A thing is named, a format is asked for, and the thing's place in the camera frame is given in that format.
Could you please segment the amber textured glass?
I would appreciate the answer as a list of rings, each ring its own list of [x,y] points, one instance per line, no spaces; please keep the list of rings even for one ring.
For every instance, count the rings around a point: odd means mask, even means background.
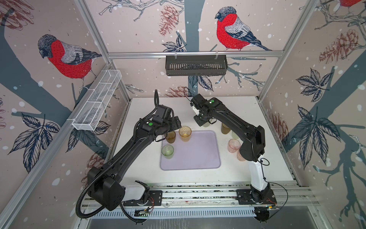
[[[222,123],[222,125],[221,125],[221,133],[224,134],[224,135],[226,135],[230,131],[231,131],[231,129],[227,125],[225,125],[224,123]]]
[[[176,139],[176,133],[174,131],[166,133],[165,139],[169,144],[173,144]]]

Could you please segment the smooth yellow glass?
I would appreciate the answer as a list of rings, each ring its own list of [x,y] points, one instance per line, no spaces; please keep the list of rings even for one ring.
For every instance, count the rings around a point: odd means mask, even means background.
[[[192,135],[192,130],[188,126],[183,126],[179,129],[179,135],[183,142],[188,142]]]

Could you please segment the smooth green glass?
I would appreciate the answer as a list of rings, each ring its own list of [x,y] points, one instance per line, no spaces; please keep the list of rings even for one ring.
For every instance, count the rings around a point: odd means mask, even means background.
[[[166,159],[171,159],[174,154],[174,147],[172,145],[165,145],[162,148],[162,155]]]

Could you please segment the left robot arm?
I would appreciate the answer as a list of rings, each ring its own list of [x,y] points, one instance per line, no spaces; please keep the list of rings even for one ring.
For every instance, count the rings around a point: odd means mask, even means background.
[[[92,217],[103,209],[113,211],[121,203],[135,200],[139,204],[149,201],[150,188],[141,181],[135,181],[131,186],[122,185],[128,168],[140,153],[160,135],[181,128],[181,122],[171,108],[157,105],[155,109],[134,126],[131,139],[109,161],[100,168],[93,167],[87,174],[87,187],[79,197],[82,202],[85,195],[89,195],[101,204],[96,211],[87,214]]]

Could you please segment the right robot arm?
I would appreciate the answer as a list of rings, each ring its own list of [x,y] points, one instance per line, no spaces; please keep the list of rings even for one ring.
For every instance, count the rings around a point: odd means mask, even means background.
[[[206,100],[202,95],[197,94],[190,100],[190,105],[196,113],[193,118],[200,127],[211,119],[216,119],[239,136],[243,141],[239,154],[248,162],[250,170],[252,200],[255,203],[266,200],[271,188],[264,178],[261,165],[266,146],[264,128],[244,121],[215,97]]]

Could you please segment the lilac plastic tray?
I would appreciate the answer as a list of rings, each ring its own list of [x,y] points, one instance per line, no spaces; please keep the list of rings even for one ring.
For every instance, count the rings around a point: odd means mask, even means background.
[[[193,131],[189,141],[184,142],[178,136],[172,144],[164,140],[162,147],[166,145],[173,147],[173,153],[168,156],[161,155],[160,167],[164,171],[217,169],[221,166],[214,131]]]

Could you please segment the pink glass upper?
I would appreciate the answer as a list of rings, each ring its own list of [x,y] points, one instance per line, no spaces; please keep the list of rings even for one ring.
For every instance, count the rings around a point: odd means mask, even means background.
[[[237,139],[230,139],[228,142],[227,150],[230,153],[237,152],[241,147],[241,143]]]

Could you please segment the pink glass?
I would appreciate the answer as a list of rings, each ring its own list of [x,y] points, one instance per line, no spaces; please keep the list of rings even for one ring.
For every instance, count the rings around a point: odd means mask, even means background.
[[[245,161],[245,159],[241,156],[240,151],[237,151],[237,159],[239,161]]]
[[[230,153],[237,152],[241,147],[241,143],[237,139],[230,139],[228,142],[227,150]]]

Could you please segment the pink glass lower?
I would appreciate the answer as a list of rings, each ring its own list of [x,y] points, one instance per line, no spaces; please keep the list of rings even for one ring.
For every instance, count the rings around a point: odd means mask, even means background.
[[[237,151],[237,159],[239,161],[245,161],[245,159],[241,156],[240,151]]]

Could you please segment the black hanging basket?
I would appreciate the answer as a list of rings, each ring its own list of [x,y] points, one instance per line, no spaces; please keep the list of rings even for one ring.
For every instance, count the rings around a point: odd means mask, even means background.
[[[167,56],[165,70],[167,76],[220,76],[228,69],[225,55]]]

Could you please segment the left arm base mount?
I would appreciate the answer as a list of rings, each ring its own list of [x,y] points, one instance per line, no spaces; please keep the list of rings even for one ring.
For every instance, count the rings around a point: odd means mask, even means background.
[[[162,205],[163,192],[161,190],[150,190],[145,192],[139,200],[128,200],[123,202],[124,207],[153,207]]]

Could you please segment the horizontal aluminium rail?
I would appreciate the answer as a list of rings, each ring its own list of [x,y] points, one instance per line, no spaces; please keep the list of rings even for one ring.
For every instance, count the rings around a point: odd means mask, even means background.
[[[107,57],[115,59],[153,59],[166,56],[201,56],[201,55],[226,55],[227,57],[282,57],[284,51],[210,51],[210,52],[111,52]]]

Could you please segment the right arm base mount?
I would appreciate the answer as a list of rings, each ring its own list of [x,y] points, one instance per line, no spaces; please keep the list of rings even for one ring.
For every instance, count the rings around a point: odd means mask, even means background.
[[[277,204],[274,192],[272,191],[269,183],[267,183],[265,189],[262,191],[258,191],[252,187],[252,185],[250,186],[250,189],[237,189],[236,195],[235,199],[238,201],[239,205]]]

